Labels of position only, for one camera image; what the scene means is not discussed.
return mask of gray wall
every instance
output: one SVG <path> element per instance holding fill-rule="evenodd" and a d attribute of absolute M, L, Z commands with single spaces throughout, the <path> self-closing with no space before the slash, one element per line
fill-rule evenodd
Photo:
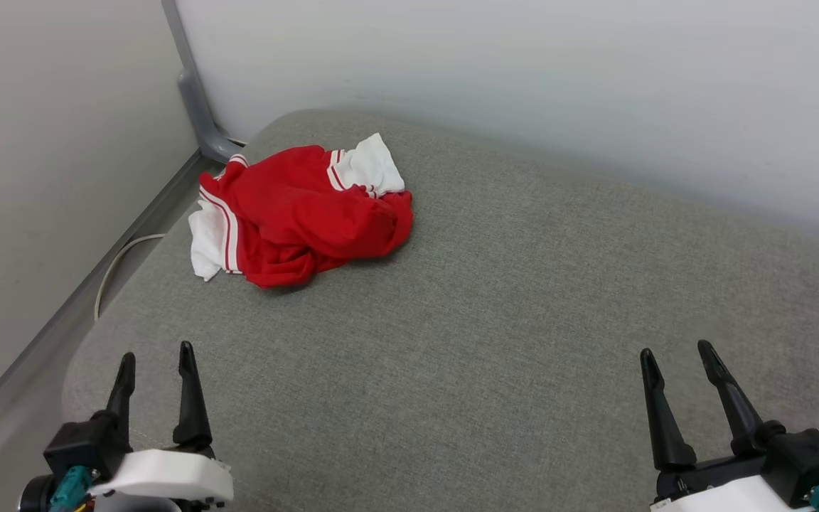
<path fill-rule="evenodd" d="M 157 0 L 0 0 L 0 375 L 196 149 Z"/>
<path fill-rule="evenodd" d="M 354 107 L 819 236 L 819 2 L 178 0 L 218 124 Z"/>

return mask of white fabric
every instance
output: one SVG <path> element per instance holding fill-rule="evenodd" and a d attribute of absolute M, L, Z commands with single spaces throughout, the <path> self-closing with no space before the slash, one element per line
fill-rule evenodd
<path fill-rule="evenodd" d="M 233 160 L 248 165 L 242 155 L 232 156 L 230 161 Z M 403 192 L 405 186 L 390 156 L 390 150 L 378 133 L 358 143 L 355 149 L 332 151 L 328 175 L 332 187 L 337 191 L 359 185 L 371 198 L 380 198 L 391 192 Z M 227 225 L 224 211 L 213 202 L 202 196 L 201 200 L 198 200 L 198 205 L 201 210 L 188 217 L 192 237 L 191 267 L 196 276 L 207 282 L 221 270 L 230 272 L 225 263 L 227 246 L 225 234 L 230 227 Z M 235 236 L 237 233 L 230 234 L 230 237 Z M 231 258 L 235 258 L 235 246 L 230 251 Z M 238 268 L 233 268 L 232 272 L 239 273 Z"/>

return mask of gray floor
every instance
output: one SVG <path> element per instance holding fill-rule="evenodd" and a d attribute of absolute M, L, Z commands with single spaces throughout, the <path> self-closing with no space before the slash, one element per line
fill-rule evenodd
<path fill-rule="evenodd" d="M 180 177 L 178 187 L 145 220 L 134 237 L 165 233 L 198 197 L 196 177 L 201 171 L 215 171 L 215 164 L 200 160 Z M 160 240 L 133 247 L 118 267 L 104 297 L 101 310 L 122 288 L 147 254 Z M 62 424 L 61 395 L 65 369 L 78 344 L 93 326 L 97 286 L 82 289 L 79 299 L 68 305 L 63 320 L 51 335 L 39 343 L 0 387 L 0 510 L 14 510 L 23 486 L 37 474 L 48 473 L 42 451 Z"/>

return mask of white cable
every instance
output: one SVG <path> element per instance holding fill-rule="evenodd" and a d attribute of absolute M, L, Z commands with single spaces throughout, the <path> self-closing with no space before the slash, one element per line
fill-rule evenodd
<path fill-rule="evenodd" d="M 165 237 L 166 233 L 159 233 L 156 235 L 147 235 L 146 237 L 136 238 L 124 244 L 122 250 L 116 255 L 116 258 L 113 259 L 113 262 L 109 264 L 109 268 L 107 269 L 107 273 L 103 275 L 103 282 L 100 282 L 100 289 L 97 291 L 97 301 L 94 302 L 94 321 L 100 320 L 100 301 L 103 299 L 103 292 L 107 289 L 107 285 L 109 284 L 109 280 L 113 277 L 113 272 L 116 272 L 116 267 L 121 262 L 122 257 L 126 252 L 128 252 L 131 247 L 136 246 L 141 242 L 146 242 L 147 240 L 155 240 L 162 237 Z"/>

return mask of red fabric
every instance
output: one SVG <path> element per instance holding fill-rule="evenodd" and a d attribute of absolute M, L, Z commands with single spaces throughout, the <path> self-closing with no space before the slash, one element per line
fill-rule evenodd
<path fill-rule="evenodd" d="M 234 158 L 217 178 L 201 175 L 204 191 L 237 217 L 238 237 L 228 249 L 236 250 L 248 281 L 261 288 L 302 284 L 354 258 L 384 256 L 410 236 L 412 194 L 336 191 L 331 164 L 339 155 L 305 146 L 252 166 Z"/>

